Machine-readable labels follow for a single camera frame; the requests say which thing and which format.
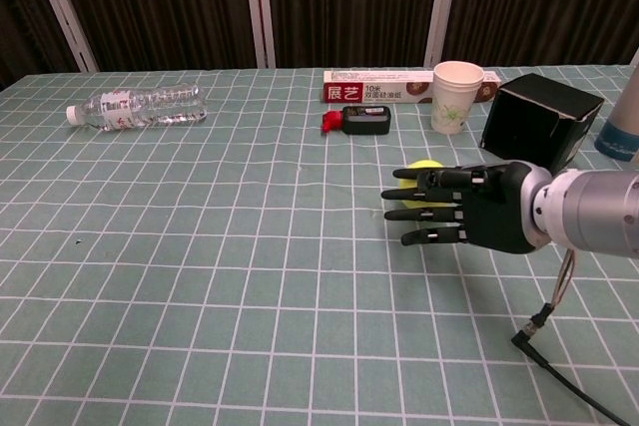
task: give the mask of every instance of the white paper cup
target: white paper cup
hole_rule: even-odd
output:
[[[468,62],[442,62],[433,70],[432,128],[442,134],[458,134],[483,82],[483,69]]]

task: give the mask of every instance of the thermos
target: thermos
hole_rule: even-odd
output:
[[[612,159],[639,163],[639,66],[601,129],[595,148]]]

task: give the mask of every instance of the robotic finger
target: robotic finger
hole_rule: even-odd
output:
[[[381,192],[385,200],[406,200],[412,202],[430,202],[437,204],[461,203],[461,195],[447,189],[420,187],[414,189],[394,189]]]
[[[397,179],[416,180],[420,190],[445,189],[457,192],[491,192],[499,171],[490,166],[428,167],[398,169],[392,175]]]
[[[427,243],[466,243],[467,240],[466,231],[462,226],[423,228],[401,236],[401,244],[404,246]]]
[[[391,210],[383,216],[391,221],[463,222],[461,206],[422,207],[419,209]]]

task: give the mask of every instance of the white metal pole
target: white metal pole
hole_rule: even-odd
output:
[[[630,61],[630,65],[639,65],[639,49],[637,49],[637,52],[635,52],[634,57]]]
[[[441,61],[452,0],[433,0],[423,66],[432,68]]]
[[[262,22],[264,27],[264,42],[267,51],[267,65],[270,69],[276,65],[276,49],[273,40],[273,23],[271,21],[271,0],[260,0],[262,7]]]
[[[96,60],[84,35],[71,0],[49,0],[80,72],[98,72]]]
[[[267,66],[267,61],[264,50],[260,0],[249,0],[249,9],[251,11],[251,25],[253,27],[253,45],[256,49],[256,63],[259,69],[263,69]]]

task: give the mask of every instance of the tennis ball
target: tennis ball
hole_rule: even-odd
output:
[[[435,160],[420,160],[408,166],[409,169],[423,169],[425,167],[443,167],[440,162],[436,162]],[[406,180],[399,179],[399,187],[401,189],[414,189],[417,186],[417,181],[415,180]],[[437,207],[445,204],[434,204],[429,202],[415,202],[413,200],[402,200],[403,204],[406,205],[408,209],[420,209],[423,207]]]

